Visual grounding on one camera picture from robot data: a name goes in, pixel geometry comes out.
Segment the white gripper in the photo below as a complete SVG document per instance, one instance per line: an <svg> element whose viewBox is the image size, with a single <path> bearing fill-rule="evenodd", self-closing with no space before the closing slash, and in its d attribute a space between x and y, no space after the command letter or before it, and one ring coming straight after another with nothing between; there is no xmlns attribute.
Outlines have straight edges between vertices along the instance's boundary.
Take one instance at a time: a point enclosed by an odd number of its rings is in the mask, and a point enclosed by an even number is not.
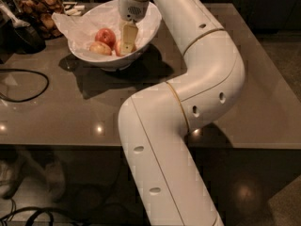
<svg viewBox="0 0 301 226"><path fill-rule="evenodd" d="M150 0L119 0L119 15L122 20L120 27L120 54L126 56L135 48L138 27L146 14Z"/></svg>

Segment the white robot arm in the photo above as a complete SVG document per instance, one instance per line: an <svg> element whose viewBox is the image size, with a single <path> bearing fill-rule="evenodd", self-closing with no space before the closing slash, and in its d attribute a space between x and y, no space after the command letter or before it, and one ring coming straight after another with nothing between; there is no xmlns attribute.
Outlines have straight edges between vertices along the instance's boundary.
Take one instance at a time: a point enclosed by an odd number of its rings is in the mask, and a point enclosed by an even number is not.
<svg viewBox="0 0 301 226"><path fill-rule="evenodd" d="M230 35L199 0L119 0L122 19L153 1L186 73L140 90L119 111L121 145L153 226L224 226L185 136L225 114L245 82Z"/></svg>

